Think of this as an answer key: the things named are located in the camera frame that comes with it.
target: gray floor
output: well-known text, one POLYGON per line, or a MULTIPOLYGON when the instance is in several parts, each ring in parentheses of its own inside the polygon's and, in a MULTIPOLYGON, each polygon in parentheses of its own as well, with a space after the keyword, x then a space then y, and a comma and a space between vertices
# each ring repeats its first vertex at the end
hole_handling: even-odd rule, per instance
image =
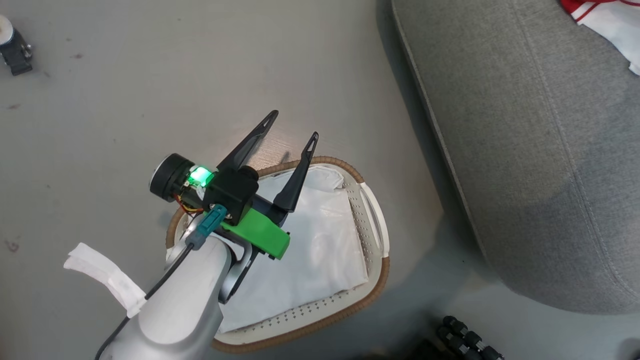
POLYGON ((353 164, 391 233, 374 305, 292 343, 209 359, 346 359, 393 351, 454 314, 509 359, 627 360, 639 315, 585 316, 519 297, 464 228, 383 1, 0 0, 35 71, 0 69, 0 358, 88 359, 123 316, 62 269, 83 241, 143 288, 175 205, 147 190, 164 155, 215 164, 269 110, 256 167, 316 154, 353 164))

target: red and white cloth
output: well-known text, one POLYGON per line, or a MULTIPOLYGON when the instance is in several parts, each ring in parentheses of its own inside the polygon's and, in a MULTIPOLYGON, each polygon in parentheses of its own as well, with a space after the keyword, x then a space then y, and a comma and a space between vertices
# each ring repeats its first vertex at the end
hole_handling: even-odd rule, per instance
POLYGON ((640 75, 640 0, 560 0, 578 25, 608 39, 640 75))

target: white velcro strap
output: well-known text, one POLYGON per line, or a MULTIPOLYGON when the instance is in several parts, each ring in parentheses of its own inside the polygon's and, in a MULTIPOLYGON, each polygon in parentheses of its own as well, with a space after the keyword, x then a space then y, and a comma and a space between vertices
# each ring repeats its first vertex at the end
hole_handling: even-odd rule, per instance
POLYGON ((104 284, 127 310, 128 318, 138 314, 142 305, 147 302, 145 292, 127 274, 87 244, 79 243, 69 252, 64 268, 85 273, 104 284))

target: blue connector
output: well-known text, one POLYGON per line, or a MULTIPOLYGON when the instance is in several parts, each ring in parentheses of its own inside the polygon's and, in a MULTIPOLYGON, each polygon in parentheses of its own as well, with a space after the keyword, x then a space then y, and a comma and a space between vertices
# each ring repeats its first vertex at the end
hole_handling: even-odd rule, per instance
POLYGON ((227 215, 227 208, 220 204, 216 204, 210 212, 205 214, 204 219, 198 224, 196 231, 187 236, 185 243, 193 244, 193 250, 200 250, 204 241, 213 233, 227 215))

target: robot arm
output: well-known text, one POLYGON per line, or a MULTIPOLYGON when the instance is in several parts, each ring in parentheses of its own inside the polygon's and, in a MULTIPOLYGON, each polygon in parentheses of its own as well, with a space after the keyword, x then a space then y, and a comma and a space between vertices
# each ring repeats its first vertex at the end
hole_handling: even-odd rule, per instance
POLYGON ((222 322, 219 303, 233 296, 256 256, 282 258, 290 237, 280 227, 295 210, 318 134, 271 203, 256 194, 258 174, 245 164, 277 116, 272 111, 214 171, 178 154, 158 166, 150 191, 178 201, 192 216, 180 239, 186 248, 147 293, 140 313, 131 321, 125 318, 105 341, 96 360, 202 358, 222 322), (236 259, 224 241, 208 240, 213 232, 243 246, 242 258, 236 259))

